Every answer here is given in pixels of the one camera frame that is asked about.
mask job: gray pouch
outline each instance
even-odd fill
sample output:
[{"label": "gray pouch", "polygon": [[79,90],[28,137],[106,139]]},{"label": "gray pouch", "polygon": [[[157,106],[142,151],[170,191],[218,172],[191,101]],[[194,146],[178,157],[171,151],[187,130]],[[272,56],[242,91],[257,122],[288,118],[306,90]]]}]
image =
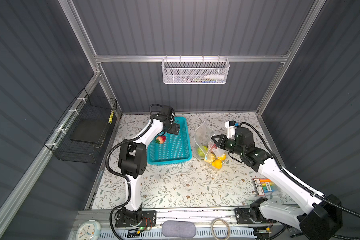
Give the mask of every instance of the gray pouch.
[{"label": "gray pouch", "polygon": [[163,223],[162,233],[166,237],[192,238],[196,235],[196,226],[192,222],[169,220]]}]

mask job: white mesh basket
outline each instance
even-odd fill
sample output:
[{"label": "white mesh basket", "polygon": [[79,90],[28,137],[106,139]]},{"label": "white mesh basket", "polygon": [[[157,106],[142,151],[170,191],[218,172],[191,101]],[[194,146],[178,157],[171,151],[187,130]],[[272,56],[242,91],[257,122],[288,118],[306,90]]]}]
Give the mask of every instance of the white mesh basket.
[{"label": "white mesh basket", "polygon": [[219,57],[163,58],[161,67],[165,84],[224,84],[229,61]]}]

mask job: red fruit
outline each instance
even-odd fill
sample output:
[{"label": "red fruit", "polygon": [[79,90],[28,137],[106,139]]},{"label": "red fruit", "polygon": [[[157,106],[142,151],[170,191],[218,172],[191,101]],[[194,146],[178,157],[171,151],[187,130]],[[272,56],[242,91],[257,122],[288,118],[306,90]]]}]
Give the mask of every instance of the red fruit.
[{"label": "red fruit", "polygon": [[155,140],[158,144],[163,144],[165,142],[166,137],[165,136],[158,136]]}]

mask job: dark gray wall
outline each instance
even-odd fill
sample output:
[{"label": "dark gray wall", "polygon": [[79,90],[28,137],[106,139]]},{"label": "dark gray wall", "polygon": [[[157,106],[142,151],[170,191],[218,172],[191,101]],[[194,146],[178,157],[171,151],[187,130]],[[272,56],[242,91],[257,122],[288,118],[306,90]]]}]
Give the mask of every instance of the dark gray wall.
[{"label": "dark gray wall", "polygon": [[231,63],[226,84],[164,84],[161,63],[102,63],[124,112],[256,110],[279,63]]},{"label": "dark gray wall", "polygon": [[360,212],[360,0],[327,1],[263,118],[288,170]]},{"label": "dark gray wall", "polygon": [[[92,75],[57,1],[0,0],[0,207]],[[95,176],[52,158],[2,239],[64,237]]]},{"label": "dark gray wall", "polygon": [[[74,0],[98,55],[285,54],[312,2]],[[151,103],[244,111],[257,109],[279,64],[231,63],[226,84],[168,86],[158,63],[103,66],[124,112],[147,112]]]}]

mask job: floral tablecloth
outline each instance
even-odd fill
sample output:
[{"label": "floral tablecloth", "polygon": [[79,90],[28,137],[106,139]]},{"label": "floral tablecloth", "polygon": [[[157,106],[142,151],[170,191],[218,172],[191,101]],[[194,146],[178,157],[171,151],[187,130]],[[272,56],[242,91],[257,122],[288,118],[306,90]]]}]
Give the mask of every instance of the floral tablecloth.
[{"label": "floral tablecloth", "polygon": [[[204,120],[216,132],[226,134],[225,122],[248,122],[265,138],[255,113],[193,113],[176,114],[187,119],[192,155],[197,156],[193,134]],[[123,115],[114,145],[135,136],[147,124],[149,114]],[[254,134],[255,144],[264,146]],[[116,171],[119,149],[110,158],[110,166]],[[249,205],[258,196],[254,192],[252,178],[263,177],[245,164],[229,158],[220,170],[213,170],[204,160],[193,157],[190,161],[173,165],[148,165],[142,175],[141,198],[143,207],[219,207]],[[273,202],[294,204],[291,197],[276,191],[268,197]],[[125,202],[124,179],[106,169],[96,193],[92,209],[111,209]]]}]

